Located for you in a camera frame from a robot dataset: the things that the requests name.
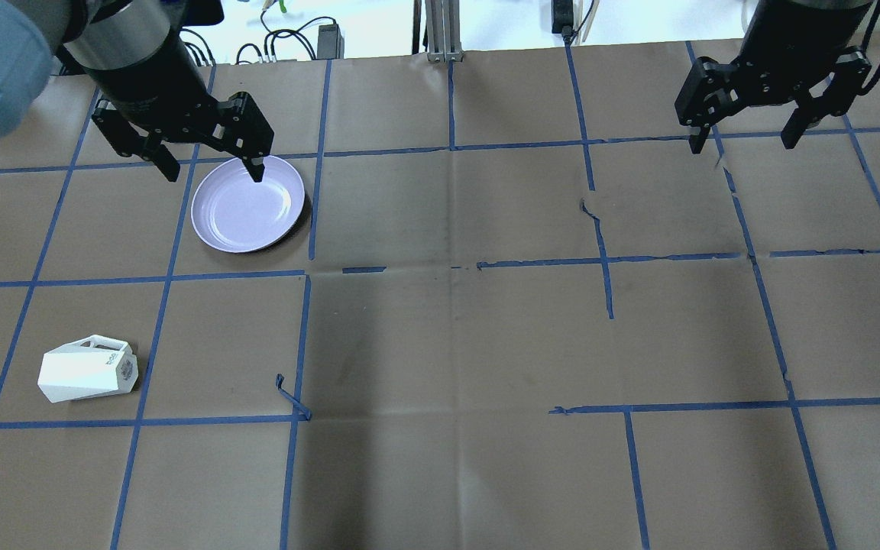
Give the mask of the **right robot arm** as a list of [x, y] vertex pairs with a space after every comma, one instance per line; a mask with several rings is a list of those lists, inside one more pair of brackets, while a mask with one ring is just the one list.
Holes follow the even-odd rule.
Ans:
[[689, 149], [702, 152], [711, 129], [744, 108], [795, 103], [780, 139], [787, 149], [827, 116], [844, 115], [880, 80], [867, 48], [853, 45], [859, 26], [875, 24], [880, 1], [761, 1], [736, 58], [699, 57], [675, 98]]

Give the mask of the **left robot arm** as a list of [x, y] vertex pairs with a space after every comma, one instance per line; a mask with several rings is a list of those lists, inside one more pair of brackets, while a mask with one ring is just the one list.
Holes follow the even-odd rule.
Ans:
[[22, 123], [63, 51], [100, 91], [91, 119], [120, 157], [174, 181], [168, 144], [202, 144], [261, 182], [271, 125], [248, 92], [209, 93], [181, 30], [160, 1], [0, 1], [0, 138]]

